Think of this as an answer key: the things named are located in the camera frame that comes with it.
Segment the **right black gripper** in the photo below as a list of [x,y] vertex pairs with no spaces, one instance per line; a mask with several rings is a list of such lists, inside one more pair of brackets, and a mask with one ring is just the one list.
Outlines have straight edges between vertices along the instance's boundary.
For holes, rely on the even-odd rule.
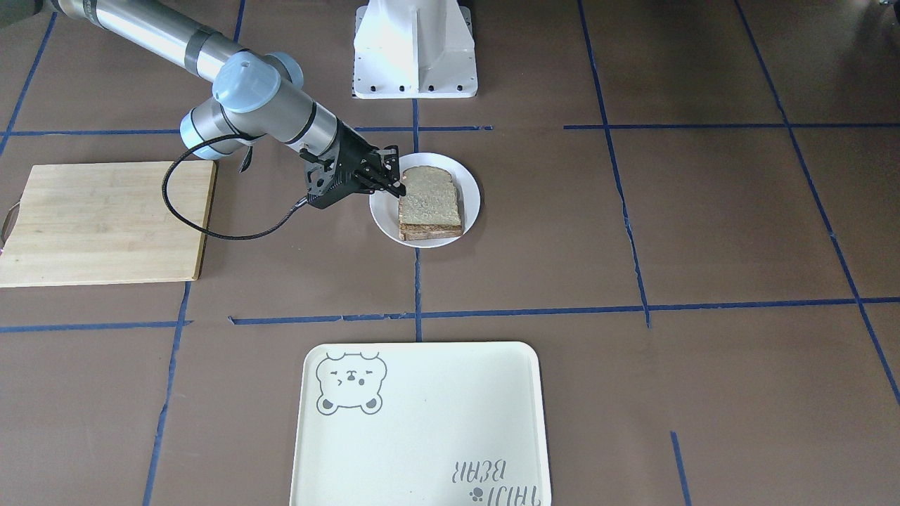
[[324,154],[303,150],[306,162],[307,204],[324,210],[353,193],[372,195],[386,192],[394,197],[407,195],[399,179],[396,146],[376,148],[346,124],[338,122],[335,138]]

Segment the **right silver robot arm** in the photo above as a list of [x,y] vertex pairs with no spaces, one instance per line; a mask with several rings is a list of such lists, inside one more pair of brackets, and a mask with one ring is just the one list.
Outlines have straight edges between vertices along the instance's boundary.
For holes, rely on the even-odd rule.
[[128,39],[212,84],[180,123],[184,145],[220,160],[269,136],[301,157],[307,199],[324,209],[352,193],[406,193],[396,146],[377,148],[307,95],[299,64],[257,54],[158,1],[55,1],[72,19]]

